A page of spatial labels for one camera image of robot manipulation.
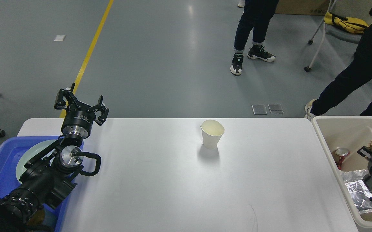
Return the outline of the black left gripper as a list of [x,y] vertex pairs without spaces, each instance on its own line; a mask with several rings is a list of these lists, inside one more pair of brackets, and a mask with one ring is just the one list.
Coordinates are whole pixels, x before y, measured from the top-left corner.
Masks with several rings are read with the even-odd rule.
[[54,103],[55,110],[66,110],[61,132],[64,135],[75,134],[83,139],[91,135],[93,122],[101,126],[105,123],[109,108],[103,103],[103,95],[98,99],[98,103],[88,108],[88,112],[81,111],[81,103],[74,95],[75,83],[73,82],[70,89],[60,88]]

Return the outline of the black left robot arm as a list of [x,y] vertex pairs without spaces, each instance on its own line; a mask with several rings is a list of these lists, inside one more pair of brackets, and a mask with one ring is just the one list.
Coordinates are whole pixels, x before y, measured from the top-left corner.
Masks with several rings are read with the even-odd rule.
[[56,209],[76,187],[72,181],[77,175],[99,173],[101,156],[84,152],[81,146],[94,123],[105,123],[109,109],[103,96],[94,106],[79,101],[74,87],[75,83],[69,90],[60,89],[56,96],[54,108],[66,112],[61,135],[24,164],[21,185],[0,197],[0,232],[53,232],[50,226],[31,226],[29,221],[44,205]]

